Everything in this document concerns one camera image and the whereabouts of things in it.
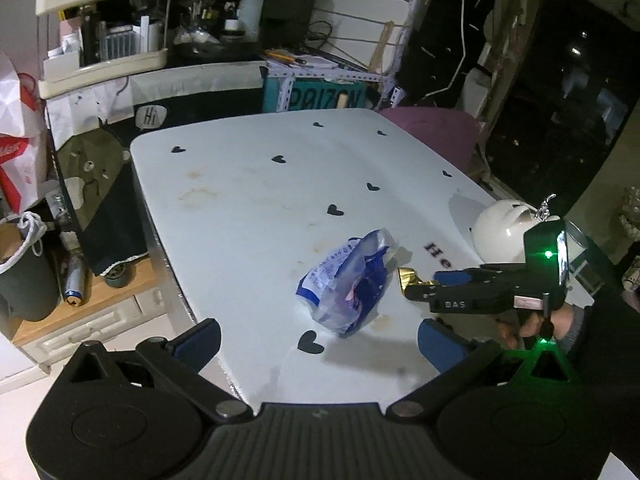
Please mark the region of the person's right hand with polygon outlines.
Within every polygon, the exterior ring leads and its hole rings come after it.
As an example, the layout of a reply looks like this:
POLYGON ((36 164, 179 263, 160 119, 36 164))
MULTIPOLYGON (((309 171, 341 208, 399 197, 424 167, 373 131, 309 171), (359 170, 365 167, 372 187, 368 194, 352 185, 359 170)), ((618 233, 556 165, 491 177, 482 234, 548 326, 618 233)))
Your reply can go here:
MULTIPOLYGON (((553 337, 556 340, 564 338, 570 331, 575 314, 575 307, 571 304, 551 312, 550 322, 553 324, 553 337)), ((544 316, 538 312, 533 312, 523 325, 511 323, 504 316, 495 316, 494 321, 497 330, 504 343, 509 349, 520 348, 523 338, 539 336, 544 325, 544 316)))

